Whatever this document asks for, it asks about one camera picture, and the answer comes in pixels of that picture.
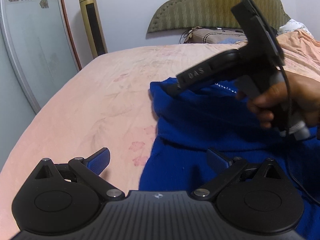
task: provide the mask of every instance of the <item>headboard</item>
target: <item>headboard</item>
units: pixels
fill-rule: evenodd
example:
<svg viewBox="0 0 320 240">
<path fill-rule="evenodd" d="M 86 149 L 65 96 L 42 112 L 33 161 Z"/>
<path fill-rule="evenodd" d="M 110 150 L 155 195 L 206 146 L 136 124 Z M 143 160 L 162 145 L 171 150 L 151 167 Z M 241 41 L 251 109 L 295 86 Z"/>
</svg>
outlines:
<svg viewBox="0 0 320 240">
<path fill-rule="evenodd" d="M 290 20 L 280 0 L 253 0 L 269 24 L 279 29 Z M 180 28 L 239 28 L 230 9 L 240 0 L 170 0 L 154 14 L 148 33 Z"/>
</svg>

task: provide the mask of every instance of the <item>blue fabric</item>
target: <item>blue fabric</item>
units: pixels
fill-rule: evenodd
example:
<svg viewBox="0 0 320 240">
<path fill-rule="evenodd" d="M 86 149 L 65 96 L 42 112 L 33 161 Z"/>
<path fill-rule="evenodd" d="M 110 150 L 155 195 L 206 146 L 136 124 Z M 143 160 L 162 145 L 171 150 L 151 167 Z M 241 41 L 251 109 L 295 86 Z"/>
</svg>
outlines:
<svg viewBox="0 0 320 240">
<path fill-rule="evenodd" d="M 237 41 L 239 41 L 238 39 L 235 39 L 235 38 L 226 38 L 225 40 L 223 41 L 219 41 L 217 44 L 234 44 L 236 43 Z"/>
<path fill-rule="evenodd" d="M 217 175 L 206 162 L 206 150 L 214 147 L 230 158 L 241 156 L 251 163 L 275 158 L 287 174 L 289 156 L 288 166 L 297 179 L 313 196 L 320 197 L 320 142 L 315 139 L 316 129 L 310 130 L 309 140 L 286 141 L 277 132 L 260 128 L 245 102 L 234 98 L 236 88 L 231 82 L 197 92 L 185 91 L 176 99 L 162 88 L 173 82 L 175 79 L 169 78 L 150 84 L 159 117 L 158 135 L 140 178 L 140 190 L 190 192 L 198 188 Z M 319 240 L 320 208 L 301 194 L 305 211 L 297 232 L 306 239 Z"/>
</svg>

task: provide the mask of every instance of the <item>gray ribbed panel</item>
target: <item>gray ribbed panel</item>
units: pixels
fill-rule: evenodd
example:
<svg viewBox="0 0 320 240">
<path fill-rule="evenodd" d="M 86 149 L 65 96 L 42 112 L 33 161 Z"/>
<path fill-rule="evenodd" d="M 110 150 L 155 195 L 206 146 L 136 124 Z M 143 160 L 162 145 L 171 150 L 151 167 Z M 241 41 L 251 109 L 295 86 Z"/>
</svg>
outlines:
<svg viewBox="0 0 320 240">
<path fill-rule="evenodd" d="M 14 240 L 303 240 L 294 231 L 256 236 L 224 222 L 207 201 L 186 192 L 132 191 L 122 201 L 108 203 L 87 227 L 64 236 L 36 236 L 21 232 Z"/>
</svg>

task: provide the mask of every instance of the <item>mattress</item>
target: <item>mattress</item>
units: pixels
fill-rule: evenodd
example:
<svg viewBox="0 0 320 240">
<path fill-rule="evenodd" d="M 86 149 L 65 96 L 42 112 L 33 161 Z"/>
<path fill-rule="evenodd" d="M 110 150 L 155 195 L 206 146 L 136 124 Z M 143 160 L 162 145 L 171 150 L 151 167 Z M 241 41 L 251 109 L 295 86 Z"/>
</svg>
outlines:
<svg viewBox="0 0 320 240">
<path fill-rule="evenodd" d="M 285 69 L 320 81 L 320 43 L 298 30 L 278 37 Z M 142 47 L 102 55 L 72 78 L 37 114 L 0 173 L 0 240 L 19 230 L 11 203 L 37 163 L 111 152 L 100 175 L 125 193 L 139 179 L 156 137 L 157 116 L 149 94 L 162 81 L 241 44 L 182 44 Z"/>
</svg>

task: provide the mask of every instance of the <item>human hand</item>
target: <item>human hand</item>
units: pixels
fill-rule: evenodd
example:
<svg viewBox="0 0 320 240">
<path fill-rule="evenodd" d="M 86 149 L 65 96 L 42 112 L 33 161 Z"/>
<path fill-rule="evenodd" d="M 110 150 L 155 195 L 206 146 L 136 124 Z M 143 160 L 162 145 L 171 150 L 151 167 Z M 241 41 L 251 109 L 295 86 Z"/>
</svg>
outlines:
<svg viewBox="0 0 320 240">
<path fill-rule="evenodd" d="M 308 127 L 316 126 L 320 117 L 320 82 L 286 71 L 292 100 L 301 108 L 301 114 Z M 246 95 L 239 91 L 236 95 L 238 100 Z M 254 113 L 262 128 L 271 128 L 274 114 L 267 110 L 272 106 L 288 100 L 287 87 L 284 82 L 271 86 L 266 92 L 255 99 L 249 99 L 247 108 Z"/>
</svg>

